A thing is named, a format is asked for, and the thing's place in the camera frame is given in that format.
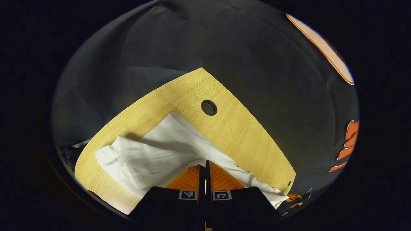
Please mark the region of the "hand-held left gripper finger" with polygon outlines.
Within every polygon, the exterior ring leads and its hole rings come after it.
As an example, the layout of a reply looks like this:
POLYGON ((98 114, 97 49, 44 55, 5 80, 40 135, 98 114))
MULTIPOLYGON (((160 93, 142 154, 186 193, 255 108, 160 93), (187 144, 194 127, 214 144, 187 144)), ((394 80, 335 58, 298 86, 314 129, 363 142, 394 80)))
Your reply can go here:
POLYGON ((281 220, 258 187, 245 187, 212 161, 206 162, 206 226, 213 231, 274 231, 281 220))
POLYGON ((151 187, 128 215, 138 231, 205 231, 205 170, 189 167, 167 186, 151 187))

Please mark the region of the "white jeans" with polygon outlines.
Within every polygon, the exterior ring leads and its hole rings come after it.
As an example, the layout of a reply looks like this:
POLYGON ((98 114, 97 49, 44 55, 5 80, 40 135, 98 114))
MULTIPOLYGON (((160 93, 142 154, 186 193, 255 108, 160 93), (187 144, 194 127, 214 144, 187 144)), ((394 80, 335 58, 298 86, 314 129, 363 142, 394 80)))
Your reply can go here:
POLYGON ((151 187, 164 187, 184 170, 211 161, 245 187, 258 187, 275 209, 288 199, 281 190, 258 181, 254 174, 216 148, 179 114, 168 114, 138 141, 118 136, 95 152, 98 164, 117 183, 143 197, 151 187))

